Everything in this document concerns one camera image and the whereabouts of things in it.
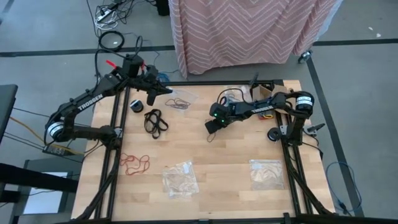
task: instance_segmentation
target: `cardboard piece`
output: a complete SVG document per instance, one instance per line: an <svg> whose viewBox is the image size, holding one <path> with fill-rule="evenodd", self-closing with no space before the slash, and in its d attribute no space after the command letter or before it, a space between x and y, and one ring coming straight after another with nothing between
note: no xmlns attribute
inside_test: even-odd
<svg viewBox="0 0 398 224"><path fill-rule="evenodd" d="M284 86L275 85L274 89L270 91L266 87L259 85L253 88L252 92L253 92L253 101L256 101L256 100L266 99L270 96L274 96L278 92L289 93L289 90ZM287 99L287 101L291 102L293 109L296 107L296 100L294 98ZM276 111L283 114L287 114L286 111L284 110L276 109Z"/></svg>

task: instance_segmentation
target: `yellow cable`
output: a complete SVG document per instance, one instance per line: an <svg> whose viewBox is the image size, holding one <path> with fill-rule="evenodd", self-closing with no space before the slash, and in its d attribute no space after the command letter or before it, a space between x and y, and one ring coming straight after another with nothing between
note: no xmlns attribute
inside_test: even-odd
<svg viewBox="0 0 398 224"><path fill-rule="evenodd" d="M28 125L24 124L22 121L19 121L19 120L13 118L13 117L10 117L10 119L15 121L15 122L17 122L18 124L22 125L26 129L28 129L36 138L38 138L39 140L41 140L44 143L44 140L35 131L33 131L33 129L30 128ZM76 151L74 151L74 150L72 150L72 149L70 149L68 147L65 147L65 146L60 146L60 145L57 145L57 144L51 144L51 146L59 148L59 149L63 149L65 151L71 152L73 154L84 155L84 153L82 153L82 152L76 152Z"/></svg>

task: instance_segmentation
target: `power strip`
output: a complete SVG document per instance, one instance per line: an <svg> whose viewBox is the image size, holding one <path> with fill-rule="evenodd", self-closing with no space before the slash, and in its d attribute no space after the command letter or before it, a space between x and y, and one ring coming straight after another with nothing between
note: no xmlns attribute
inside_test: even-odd
<svg viewBox="0 0 398 224"><path fill-rule="evenodd" d="M114 9L112 9L112 10L107 9L107 10L105 11L105 14L104 14L103 16L100 15L100 16L97 17L97 22L101 22L101 21L102 21L103 19L105 19L108 15L110 15L113 11L114 11Z"/></svg>

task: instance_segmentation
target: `white cable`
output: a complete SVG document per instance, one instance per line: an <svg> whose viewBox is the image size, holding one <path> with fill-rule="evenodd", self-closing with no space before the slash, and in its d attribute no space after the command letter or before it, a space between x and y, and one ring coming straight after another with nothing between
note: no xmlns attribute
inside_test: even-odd
<svg viewBox="0 0 398 224"><path fill-rule="evenodd" d="M107 6L102 7L102 10L104 10L104 9L106 11L106 10L108 10L108 7ZM114 29L114 28L116 28L118 26L118 22L116 22L116 18L118 16L116 11L113 11L112 15L110 17L108 16L109 19L107 21L105 21L105 22L97 21L97 17L98 17L97 15L99 13L100 13L100 11L97 11L95 13L95 18L94 18L94 25L97 28L99 28L100 30L111 30L111 29Z"/></svg>

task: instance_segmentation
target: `black rubber band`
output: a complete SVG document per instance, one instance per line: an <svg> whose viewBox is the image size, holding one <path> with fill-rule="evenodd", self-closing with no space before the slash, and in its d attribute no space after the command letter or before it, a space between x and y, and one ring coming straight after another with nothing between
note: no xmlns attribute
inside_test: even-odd
<svg viewBox="0 0 398 224"><path fill-rule="evenodd" d="M152 111L146 113L144 120L144 128L149 133L152 134L152 138L158 139L160 137L161 131L166 131L169 128L169 124L167 124L162 118L162 112L158 109L153 109Z"/></svg>
<svg viewBox="0 0 398 224"><path fill-rule="evenodd" d="M106 36L106 35L108 35L108 34L116 34L116 35L120 36L120 38L122 38L121 43L120 43L118 46L113 47L113 48L107 48L107 47L105 47L105 46L102 44L102 38L104 38L104 36ZM112 50L113 52L118 52L118 51L120 51L120 49L122 49L122 47L123 47L123 45L124 45L124 36L123 36L122 33L118 32L118 31L116 31L116 30L109 30L109 31L106 31L106 32L104 32L103 34L100 35L100 37L98 38L98 44L99 44L99 46L100 46L101 48L103 48L103 49Z"/></svg>

